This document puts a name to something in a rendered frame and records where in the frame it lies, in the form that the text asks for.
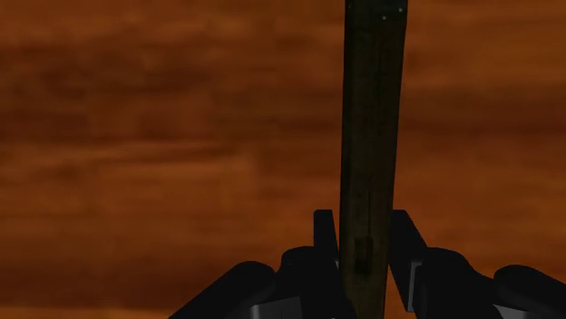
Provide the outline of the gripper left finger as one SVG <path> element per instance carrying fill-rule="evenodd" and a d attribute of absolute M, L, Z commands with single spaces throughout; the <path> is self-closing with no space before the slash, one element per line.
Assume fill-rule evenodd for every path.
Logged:
<path fill-rule="evenodd" d="M 331 210 L 314 212 L 313 235 L 311 246 L 283 253 L 278 270 L 235 265 L 169 319 L 356 319 L 340 284 Z"/>

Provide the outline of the long dark olive bar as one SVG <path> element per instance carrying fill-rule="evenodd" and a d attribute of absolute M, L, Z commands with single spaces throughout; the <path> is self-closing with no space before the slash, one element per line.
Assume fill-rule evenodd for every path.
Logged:
<path fill-rule="evenodd" d="M 408 0 L 345 0 L 339 272 L 356 319 L 384 319 Z"/>

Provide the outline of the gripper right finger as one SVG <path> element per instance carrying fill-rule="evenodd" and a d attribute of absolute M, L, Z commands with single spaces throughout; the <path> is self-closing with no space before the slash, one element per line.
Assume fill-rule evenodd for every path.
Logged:
<path fill-rule="evenodd" d="M 462 254 L 429 247 L 404 210 L 391 218 L 389 266 L 416 319 L 566 319 L 566 284 L 522 265 L 482 275 Z"/>

